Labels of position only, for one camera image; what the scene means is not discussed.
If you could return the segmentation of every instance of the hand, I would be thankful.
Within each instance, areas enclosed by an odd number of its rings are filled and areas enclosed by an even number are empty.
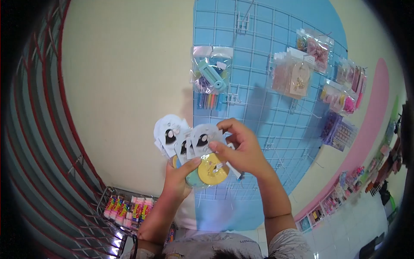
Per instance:
[[[233,143],[236,150],[221,142],[212,141],[209,147],[213,151],[223,156],[239,171],[249,172],[256,177],[269,171],[270,165],[263,155],[257,137],[249,128],[235,118],[221,121],[217,127],[222,129],[223,133],[226,131],[232,133],[226,141]]]
[[[182,202],[191,192],[185,182],[185,177],[194,171],[201,164],[201,159],[196,157],[187,163],[183,164],[180,168],[174,168],[168,162],[166,167],[166,175],[164,182],[164,189],[161,195],[165,195],[175,201]]]

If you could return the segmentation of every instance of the hair clip card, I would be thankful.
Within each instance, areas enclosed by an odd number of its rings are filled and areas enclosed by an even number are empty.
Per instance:
[[[174,147],[177,157],[182,165],[189,160],[187,158],[187,143],[191,145],[191,141],[187,142],[187,138],[189,138],[190,135],[191,131],[180,132],[177,136],[177,144]]]
[[[191,132],[191,143],[196,156],[201,157],[213,153],[208,144],[211,141],[223,142],[223,131],[211,124],[200,124]]]
[[[195,158],[196,156],[195,156],[195,153],[194,153],[193,144],[191,143],[191,137],[187,137],[186,140],[187,140],[187,143],[188,143],[188,145],[187,145],[187,159],[190,160],[190,159]]]
[[[174,146],[177,144],[177,137],[181,131],[187,131],[190,127],[186,120],[181,120],[180,117],[169,114],[161,118],[154,128],[154,137],[158,139],[165,149],[168,157],[175,156],[176,152]]]

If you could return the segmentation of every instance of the metal hook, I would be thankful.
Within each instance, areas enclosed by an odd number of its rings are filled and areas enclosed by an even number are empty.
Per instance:
[[[306,109],[305,107],[303,107],[302,105],[300,105],[299,103],[295,103],[296,105],[299,105],[300,107],[302,107],[303,109],[305,109],[306,111],[310,112],[310,114],[312,114],[313,116],[315,116],[318,119],[322,119],[322,117],[316,116],[316,114],[314,114],[313,112],[309,111],[308,109]]]
[[[310,159],[312,159],[313,160],[313,162],[315,162],[317,165],[319,165],[321,168],[325,168],[325,167],[323,167],[322,165],[320,165],[318,162],[316,162],[315,161],[315,159],[313,159],[309,154],[308,154],[308,157],[310,158]]]

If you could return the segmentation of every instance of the yellow round card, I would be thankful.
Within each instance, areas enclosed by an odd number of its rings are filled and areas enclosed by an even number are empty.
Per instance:
[[[208,185],[216,185],[224,181],[230,171],[225,163],[225,160],[220,160],[215,153],[202,156],[201,164],[198,166],[200,180]]]
[[[172,158],[172,162],[173,162],[173,167],[174,167],[174,168],[177,168],[177,160],[178,160],[177,155],[173,156],[173,158]]]

